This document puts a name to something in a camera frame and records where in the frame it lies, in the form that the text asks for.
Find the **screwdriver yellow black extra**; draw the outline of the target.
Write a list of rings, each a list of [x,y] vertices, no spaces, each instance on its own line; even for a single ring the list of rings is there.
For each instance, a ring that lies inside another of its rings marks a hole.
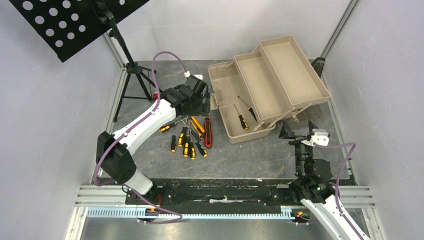
[[[233,106],[234,106],[234,108],[235,108],[235,110],[236,110],[236,113],[237,113],[237,116],[238,116],[238,118],[239,118],[239,121],[240,121],[240,125],[241,125],[241,127],[242,127],[245,131],[247,131],[247,130],[249,129],[249,125],[248,125],[247,121],[244,119],[243,115],[239,112],[239,110],[238,110],[237,106],[236,106],[235,104],[234,104]]]

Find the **screwdriver black handle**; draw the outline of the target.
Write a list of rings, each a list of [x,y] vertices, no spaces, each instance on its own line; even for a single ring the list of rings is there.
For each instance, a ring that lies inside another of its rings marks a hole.
[[[252,115],[253,119],[256,122],[258,122],[258,119],[256,117],[256,114],[255,114],[253,108],[247,102],[245,102],[239,95],[237,96],[237,98],[247,107],[247,110],[250,112],[250,114]]]

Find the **beige plastic tool box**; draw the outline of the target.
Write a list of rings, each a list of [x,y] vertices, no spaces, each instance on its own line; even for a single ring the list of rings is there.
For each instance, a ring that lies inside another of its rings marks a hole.
[[[331,94],[292,35],[261,40],[250,53],[208,66],[218,110],[231,144],[267,136],[277,122],[325,103]],[[240,96],[257,117],[254,120]],[[236,105],[249,129],[241,126]]]

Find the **screwdriver yellow black sideways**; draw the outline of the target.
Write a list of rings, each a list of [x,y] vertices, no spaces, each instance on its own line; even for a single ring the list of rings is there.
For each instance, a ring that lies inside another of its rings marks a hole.
[[[163,125],[159,128],[159,131],[161,133],[164,133],[164,132],[168,131],[169,129],[175,127],[179,122],[182,122],[182,121],[183,120],[178,120],[178,121],[173,121],[171,123],[165,124],[165,125]]]

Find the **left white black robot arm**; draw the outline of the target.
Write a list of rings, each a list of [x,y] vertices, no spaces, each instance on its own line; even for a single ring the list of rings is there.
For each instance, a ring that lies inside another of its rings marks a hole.
[[[138,169],[133,159],[137,149],[160,127],[179,116],[207,116],[210,92],[203,76],[189,75],[184,84],[164,90],[157,101],[125,127],[97,138],[96,169],[102,169],[116,183],[137,191],[144,204],[157,198],[153,182]]]

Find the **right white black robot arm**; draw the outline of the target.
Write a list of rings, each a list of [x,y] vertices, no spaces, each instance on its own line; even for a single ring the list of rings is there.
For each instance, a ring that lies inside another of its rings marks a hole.
[[[287,120],[283,120],[279,138],[294,146],[295,176],[288,185],[289,199],[302,204],[326,229],[334,240],[368,240],[369,236],[353,220],[340,200],[340,178],[331,183],[331,164],[314,158],[314,148],[333,149],[330,134],[308,121],[309,133],[296,135]]]

